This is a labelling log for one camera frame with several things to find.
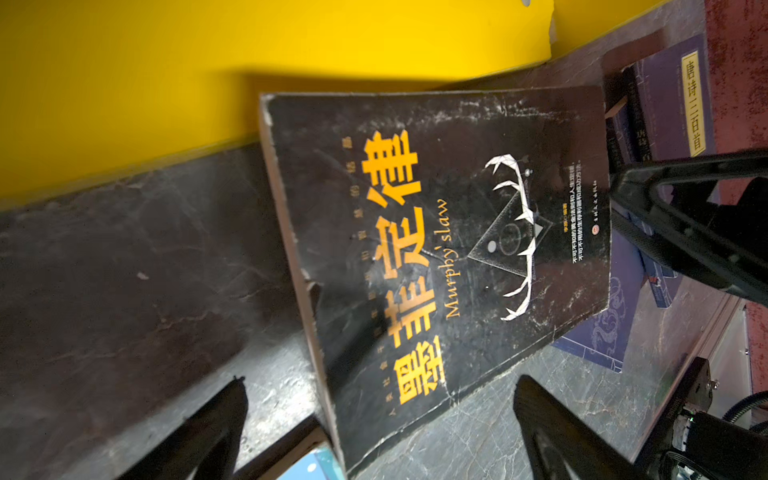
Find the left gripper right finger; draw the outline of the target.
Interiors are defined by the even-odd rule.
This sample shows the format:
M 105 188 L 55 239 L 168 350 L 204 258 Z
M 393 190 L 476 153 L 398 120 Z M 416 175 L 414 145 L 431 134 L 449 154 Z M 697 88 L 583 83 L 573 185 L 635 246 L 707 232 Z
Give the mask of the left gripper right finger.
M 647 477 L 529 375 L 517 381 L 513 410 L 535 479 Z

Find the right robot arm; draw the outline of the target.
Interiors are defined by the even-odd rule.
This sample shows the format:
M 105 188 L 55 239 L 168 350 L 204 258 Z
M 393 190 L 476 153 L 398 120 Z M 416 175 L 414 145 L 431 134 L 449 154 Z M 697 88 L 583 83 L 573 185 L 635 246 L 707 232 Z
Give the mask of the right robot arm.
M 612 227 L 662 265 L 744 300 L 767 303 L 767 152 L 710 155 L 623 168 L 611 187 Z M 698 358 L 653 427 L 636 465 L 655 479 L 764 479 L 767 425 L 737 421 L 764 392 L 717 418 L 694 404 L 709 395 Z

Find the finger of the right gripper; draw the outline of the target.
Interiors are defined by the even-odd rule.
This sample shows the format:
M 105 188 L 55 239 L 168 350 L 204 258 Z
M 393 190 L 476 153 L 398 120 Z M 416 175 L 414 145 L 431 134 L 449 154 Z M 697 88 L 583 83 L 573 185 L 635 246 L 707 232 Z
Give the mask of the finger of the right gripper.
M 725 293 L 767 302 L 767 152 L 643 162 L 611 179 L 612 227 L 660 264 Z

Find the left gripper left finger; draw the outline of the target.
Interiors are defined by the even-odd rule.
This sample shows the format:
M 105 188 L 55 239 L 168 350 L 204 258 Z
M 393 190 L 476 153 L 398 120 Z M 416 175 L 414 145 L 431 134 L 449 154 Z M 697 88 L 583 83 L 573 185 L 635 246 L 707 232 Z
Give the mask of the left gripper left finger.
M 244 379 L 234 378 L 123 479 L 230 479 L 248 411 Z

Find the black Murphy's law book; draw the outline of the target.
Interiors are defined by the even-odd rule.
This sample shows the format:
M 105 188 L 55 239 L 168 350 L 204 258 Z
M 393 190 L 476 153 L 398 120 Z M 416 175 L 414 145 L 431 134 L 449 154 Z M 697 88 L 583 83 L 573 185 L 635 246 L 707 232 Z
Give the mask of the black Murphy's law book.
M 262 96 L 266 169 L 348 477 L 606 308 L 604 108 L 595 85 Z

